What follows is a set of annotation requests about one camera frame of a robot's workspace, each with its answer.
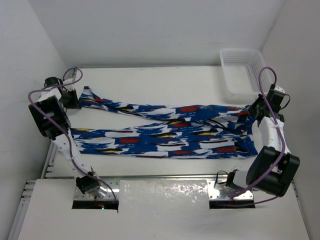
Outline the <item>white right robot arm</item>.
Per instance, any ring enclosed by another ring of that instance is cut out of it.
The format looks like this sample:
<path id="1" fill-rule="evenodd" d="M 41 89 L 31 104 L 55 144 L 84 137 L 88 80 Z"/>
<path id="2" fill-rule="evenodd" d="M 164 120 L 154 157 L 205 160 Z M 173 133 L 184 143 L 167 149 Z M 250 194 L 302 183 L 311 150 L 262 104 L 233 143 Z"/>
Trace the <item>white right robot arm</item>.
<path id="1" fill-rule="evenodd" d="M 266 99 L 260 94 L 249 107 L 249 113 L 257 121 L 262 138 L 262 149 L 247 171 L 233 170 L 228 174 L 225 186 L 231 190 L 229 198 L 246 191 L 258 190 L 276 197 L 287 192 L 299 166 L 299 157 L 291 154 L 284 137 L 284 116 L 279 113 L 287 94 L 280 87 L 270 89 Z"/>

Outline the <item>blue white red patterned trousers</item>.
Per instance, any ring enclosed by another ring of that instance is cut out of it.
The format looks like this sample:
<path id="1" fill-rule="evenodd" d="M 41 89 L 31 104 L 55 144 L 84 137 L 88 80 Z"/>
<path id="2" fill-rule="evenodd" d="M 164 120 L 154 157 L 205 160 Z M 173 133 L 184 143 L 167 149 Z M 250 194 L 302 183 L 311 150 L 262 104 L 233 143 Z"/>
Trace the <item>blue white red patterned trousers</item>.
<path id="1" fill-rule="evenodd" d="M 123 129 L 72 128 L 82 154 L 125 155 L 160 159 L 250 158 L 255 118 L 249 107 L 227 105 L 141 105 L 99 96 L 85 86 L 82 107 L 150 120 Z"/>

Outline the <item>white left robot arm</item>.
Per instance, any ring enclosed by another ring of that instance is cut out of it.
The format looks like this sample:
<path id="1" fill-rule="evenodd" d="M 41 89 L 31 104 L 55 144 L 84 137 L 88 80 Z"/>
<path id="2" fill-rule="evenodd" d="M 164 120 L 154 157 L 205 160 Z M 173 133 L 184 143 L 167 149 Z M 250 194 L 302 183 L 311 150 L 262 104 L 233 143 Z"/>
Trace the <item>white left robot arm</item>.
<path id="1" fill-rule="evenodd" d="M 28 94 L 28 109 L 41 135 L 55 144 L 70 165 L 79 191 L 101 199 L 108 191 L 102 187 L 102 180 L 93 168 L 82 160 L 72 139 L 71 123 L 64 109 L 76 109 L 80 106 L 76 90 L 66 88 L 71 84 L 57 77 L 46 78 L 42 89 Z"/>

